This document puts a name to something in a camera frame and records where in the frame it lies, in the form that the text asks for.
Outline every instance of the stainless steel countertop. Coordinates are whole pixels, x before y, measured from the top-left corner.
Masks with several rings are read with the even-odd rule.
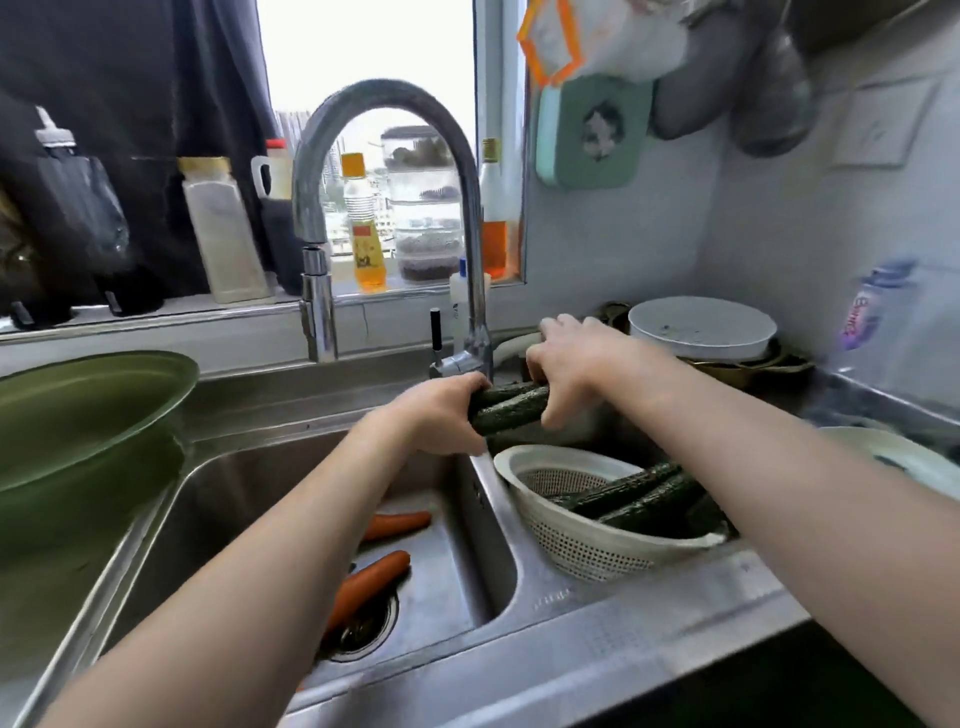
[[[344,429],[423,379],[427,358],[402,352],[205,382],[185,408],[195,441],[191,468],[218,453]],[[850,382],[825,382],[829,397],[810,410],[815,420],[843,416],[838,409],[853,402],[858,416],[865,409],[875,417],[881,412],[905,434],[921,431],[924,444],[935,439],[941,451],[960,439],[949,416],[865,393]],[[791,397],[790,408],[799,408],[803,392]],[[514,603],[460,638],[296,695],[282,725],[568,725],[809,619],[743,541],[613,585],[565,576],[522,527],[490,457],[473,465],[512,548],[524,552],[518,563],[526,586],[517,589]],[[100,545],[54,564],[47,594],[65,595],[64,611],[35,620],[34,639],[16,640],[30,631],[16,620],[31,608],[16,584],[33,577],[24,580],[21,573],[14,584],[0,574],[0,588],[8,587],[0,595],[0,646],[8,647],[0,650],[0,728],[35,725],[65,682],[99,656],[175,494],[171,489],[147,509],[112,553]],[[78,578],[81,562],[99,576]],[[71,572],[72,580],[66,579]]]

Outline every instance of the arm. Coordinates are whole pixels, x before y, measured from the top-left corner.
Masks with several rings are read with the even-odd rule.
[[[41,728],[275,726],[333,598],[407,455],[481,454],[482,375],[437,379],[367,415],[283,500],[51,707]]]
[[[783,584],[921,717],[960,724],[960,504],[588,319],[541,325],[544,426],[602,397],[716,498]]]

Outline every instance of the wall switch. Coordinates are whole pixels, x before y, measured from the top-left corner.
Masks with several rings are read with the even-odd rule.
[[[906,164],[937,83],[920,79],[857,89],[833,151],[833,164],[856,167]]]

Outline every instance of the plastic strainer basket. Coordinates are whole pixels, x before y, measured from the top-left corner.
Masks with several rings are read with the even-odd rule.
[[[493,464],[513,486],[520,516],[563,571],[589,581],[610,581],[670,564],[726,541],[711,533],[678,541],[610,528],[547,500],[573,495],[640,473],[643,469],[573,448],[522,445],[499,453]]]

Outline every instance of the faucet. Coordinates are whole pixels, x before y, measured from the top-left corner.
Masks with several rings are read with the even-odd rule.
[[[430,365],[430,376],[453,376],[481,371],[493,374],[493,347],[487,329],[480,226],[480,181],[467,138],[450,112],[422,88],[403,81],[372,79],[349,85],[330,96],[313,112],[300,137],[294,158],[294,229],[307,245],[303,248],[303,298],[300,313],[311,360],[336,361],[337,334],[333,322],[334,299],[330,268],[325,254],[326,224],[320,205],[324,160],[334,141],[355,116],[372,109],[403,109],[421,117],[444,139],[460,177],[464,234],[467,248],[469,332],[463,352],[440,358]],[[431,317],[434,350],[439,319]]]

